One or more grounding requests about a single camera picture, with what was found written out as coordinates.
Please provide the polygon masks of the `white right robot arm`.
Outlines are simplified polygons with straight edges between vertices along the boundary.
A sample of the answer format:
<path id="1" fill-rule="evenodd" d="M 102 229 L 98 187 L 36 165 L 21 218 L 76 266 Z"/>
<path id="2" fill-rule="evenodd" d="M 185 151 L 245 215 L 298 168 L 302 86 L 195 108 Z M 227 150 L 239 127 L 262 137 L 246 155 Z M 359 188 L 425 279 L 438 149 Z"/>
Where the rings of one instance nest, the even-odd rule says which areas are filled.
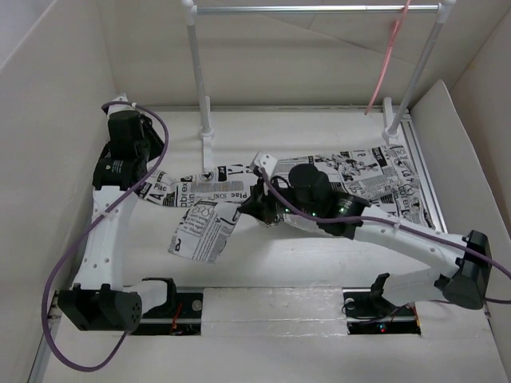
<path id="1" fill-rule="evenodd" d="M 489 239 L 480 231 L 454 235 L 400 219 L 366 199 L 336 191 L 312 164 L 294 166 L 284 188 L 268 161 L 250 169 L 258 180 L 240 213 L 268 226 L 287 223 L 317 235 L 374 244 L 425 264 L 408 274 L 380 274 L 369 293 L 376 313 L 441 298 L 469 310 L 484 306 L 492 266 Z"/>

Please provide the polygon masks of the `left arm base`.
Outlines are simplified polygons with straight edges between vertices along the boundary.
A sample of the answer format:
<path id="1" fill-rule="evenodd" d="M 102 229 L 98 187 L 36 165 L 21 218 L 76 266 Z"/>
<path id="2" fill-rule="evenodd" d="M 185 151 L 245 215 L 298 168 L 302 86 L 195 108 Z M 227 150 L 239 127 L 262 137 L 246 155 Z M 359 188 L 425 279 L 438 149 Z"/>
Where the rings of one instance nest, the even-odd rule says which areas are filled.
<path id="1" fill-rule="evenodd" d="M 178 290 L 176 307 L 171 311 L 157 307 L 141 319 L 133 336 L 199 336 L 201 335 L 204 291 Z"/>

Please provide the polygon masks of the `newspaper print trousers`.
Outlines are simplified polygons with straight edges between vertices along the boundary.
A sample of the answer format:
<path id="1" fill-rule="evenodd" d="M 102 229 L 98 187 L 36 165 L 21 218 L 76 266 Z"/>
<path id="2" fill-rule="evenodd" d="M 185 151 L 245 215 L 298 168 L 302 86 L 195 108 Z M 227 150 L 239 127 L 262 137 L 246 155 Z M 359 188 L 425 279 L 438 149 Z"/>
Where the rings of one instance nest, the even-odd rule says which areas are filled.
<path id="1" fill-rule="evenodd" d="M 274 185 L 285 188 L 289 171 L 312 164 L 327 174 L 333 190 L 369 200 L 384 211 L 425 227 L 433 227 L 423 199 L 421 181 L 408 151 L 400 144 L 333 154 L 278 160 Z M 156 170 L 143 184 L 139 196 L 164 207 L 191 207 L 202 199 L 217 202 L 223 215 L 244 202 L 257 177 L 247 165 L 219 166 L 211 172 L 173 179 Z"/>

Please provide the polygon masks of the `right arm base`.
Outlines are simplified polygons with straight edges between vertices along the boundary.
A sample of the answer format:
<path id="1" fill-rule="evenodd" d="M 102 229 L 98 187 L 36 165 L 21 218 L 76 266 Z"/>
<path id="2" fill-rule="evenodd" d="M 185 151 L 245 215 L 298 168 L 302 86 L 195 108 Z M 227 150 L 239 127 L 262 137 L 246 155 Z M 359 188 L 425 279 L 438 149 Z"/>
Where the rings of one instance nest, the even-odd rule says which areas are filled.
<path id="1" fill-rule="evenodd" d="M 342 313 L 346 316 L 349 335 L 420 335 L 418 315 L 413 306 L 378 308 L 369 291 L 344 290 Z"/>

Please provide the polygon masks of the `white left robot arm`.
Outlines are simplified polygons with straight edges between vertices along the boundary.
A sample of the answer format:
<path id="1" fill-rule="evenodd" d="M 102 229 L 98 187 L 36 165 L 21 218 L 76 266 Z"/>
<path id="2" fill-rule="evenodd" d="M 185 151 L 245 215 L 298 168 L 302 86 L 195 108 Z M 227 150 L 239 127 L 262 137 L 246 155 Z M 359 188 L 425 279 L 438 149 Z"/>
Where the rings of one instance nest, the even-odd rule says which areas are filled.
<path id="1" fill-rule="evenodd" d="M 134 109 L 110 111 L 109 142 L 93 173 L 93 216 L 85 253 L 70 289 L 58 294 L 57 304 L 82 331 L 132 333 L 151 309 L 160 316 L 178 305 L 168 278 L 149 278 L 125 286 L 122 255 L 128 225 L 142 189 L 139 181 L 148 163 L 164 151 L 150 118 Z"/>

